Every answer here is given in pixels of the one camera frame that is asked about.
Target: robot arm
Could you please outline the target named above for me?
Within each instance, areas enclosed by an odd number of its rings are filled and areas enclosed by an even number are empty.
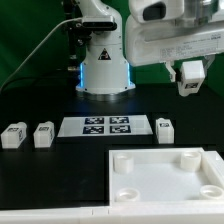
[[[224,52],[223,0],[129,0],[132,15],[126,25],[126,56],[132,66],[165,63],[179,93],[197,93],[214,56],[184,62],[181,77],[174,61]]]

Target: white block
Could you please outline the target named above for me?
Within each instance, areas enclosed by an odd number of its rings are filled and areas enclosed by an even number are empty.
[[[156,135],[159,144],[173,144],[174,128],[171,121],[163,118],[156,120]]]
[[[178,82],[180,95],[188,96],[197,93],[205,79],[202,61],[183,62],[181,73],[181,82]]]
[[[54,135],[54,124],[52,122],[40,123],[33,134],[35,148],[49,148]]]
[[[27,125],[23,122],[9,125],[1,134],[2,148],[19,148],[20,144],[26,138],[26,128]]]

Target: black tabletop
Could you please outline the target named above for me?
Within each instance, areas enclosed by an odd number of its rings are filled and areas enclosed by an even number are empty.
[[[189,97],[175,85],[141,85],[130,98],[96,102],[77,98],[68,87],[16,88],[0,96],[0,132],[25,122],[27,138],[17,150],[0,146],[0,209],[41,209],[109,204],[110,149],[203,147],[224,150],[224,99],[203,86]],[[52,121],[56,135],[64,117],[146,115],[167,118],[175,143],[159,145],[152,136],[55,138],[50,149],[34,148],[39,123]]]

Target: block with black sticker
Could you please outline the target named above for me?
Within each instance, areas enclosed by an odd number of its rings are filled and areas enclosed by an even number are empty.
[[[110,117],[110,124],[128,124],[128,117]]]
[[[130,125],[110,126],[110,133],[111,134],[127,134],[127,133],[131,133],[131,127],[130,127]]]
[[[159,125],[160,125],[161,128],[167,128],[167,127],[170,126],[168,123],[161,123]]]
[[[84,135],[92,135],[92,134],[104,134],[103,126],[88,126],[83,128]]]
[[[104,124],[103,117],[89,117],[85,119],[85,124]]]
[[[49,130],[49,127],[40,127],[39,128],[39,131],[48,131]]]

